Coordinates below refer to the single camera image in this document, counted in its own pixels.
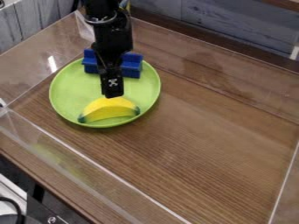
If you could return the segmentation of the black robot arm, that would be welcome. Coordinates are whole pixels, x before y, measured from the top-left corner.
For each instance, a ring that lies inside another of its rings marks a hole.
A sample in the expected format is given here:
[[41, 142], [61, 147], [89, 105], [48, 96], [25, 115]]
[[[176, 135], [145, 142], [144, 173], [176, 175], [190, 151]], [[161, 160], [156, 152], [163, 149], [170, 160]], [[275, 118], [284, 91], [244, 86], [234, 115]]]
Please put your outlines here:
[[101, 94], [115, 98], [124, 94], [123, 55], [133, 49], [131, 15], [121, 0], [84, 0], [84, 20], [92, 26], [91, 45], [97, 62]]

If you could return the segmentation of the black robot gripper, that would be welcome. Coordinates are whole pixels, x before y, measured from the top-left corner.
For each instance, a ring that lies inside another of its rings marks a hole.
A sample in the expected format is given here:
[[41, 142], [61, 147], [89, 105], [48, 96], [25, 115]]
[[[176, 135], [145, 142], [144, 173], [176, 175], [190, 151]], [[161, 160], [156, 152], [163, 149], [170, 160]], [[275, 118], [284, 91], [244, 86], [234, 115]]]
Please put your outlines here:
[[124, 94], [124, 79], [119, 70], [123, 55], [133, 49], [132, 25], [128, 14], [89, 17], [93, 26], [96, 56], [101, 94], [115, 98]]

